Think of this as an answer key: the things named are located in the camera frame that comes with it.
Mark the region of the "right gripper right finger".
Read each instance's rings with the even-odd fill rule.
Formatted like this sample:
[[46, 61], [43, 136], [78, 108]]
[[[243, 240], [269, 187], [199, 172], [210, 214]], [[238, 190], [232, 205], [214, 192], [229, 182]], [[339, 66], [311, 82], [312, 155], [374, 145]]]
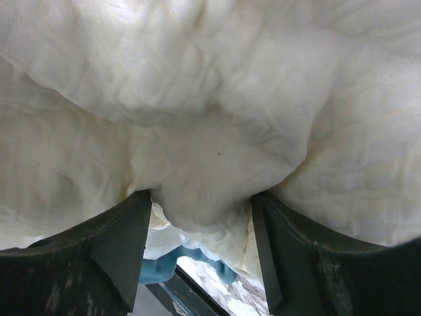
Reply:
[[251, 199], [271, 315], [419, 315], [420, 240], [392, 248], [342, 235], [271, 194]]

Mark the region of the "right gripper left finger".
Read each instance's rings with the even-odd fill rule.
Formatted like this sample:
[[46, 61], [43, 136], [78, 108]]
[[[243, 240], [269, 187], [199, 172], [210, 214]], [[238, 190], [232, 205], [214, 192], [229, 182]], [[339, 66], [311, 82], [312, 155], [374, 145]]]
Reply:
[[136, 192], [60, 234], [1, 251], [1, 314], [131, 313], [150, 214], [149, 192]]

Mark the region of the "white blue-trimmed pillowcase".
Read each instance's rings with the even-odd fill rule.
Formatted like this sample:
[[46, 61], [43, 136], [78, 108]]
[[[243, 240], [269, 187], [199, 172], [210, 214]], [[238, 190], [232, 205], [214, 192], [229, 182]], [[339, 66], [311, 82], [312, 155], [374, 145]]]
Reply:
[[237, 278], [237, 273], [217, 254], [201, 243], [190, 240], [177, 228], [168, 226], [148, 231], [139, 283], [157, 284], [170, 280], [181, 257], [210, 265], [225, 284], [231, 284]]

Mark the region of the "cream yellow-edged pillow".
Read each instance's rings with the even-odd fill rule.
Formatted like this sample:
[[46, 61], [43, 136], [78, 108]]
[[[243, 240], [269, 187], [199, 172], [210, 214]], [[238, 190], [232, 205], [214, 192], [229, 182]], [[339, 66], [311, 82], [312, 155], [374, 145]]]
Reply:
[[260, 277], [249, 199], [420, 236], [419, 1], [2, 1], [1, 248], [149, 190]]

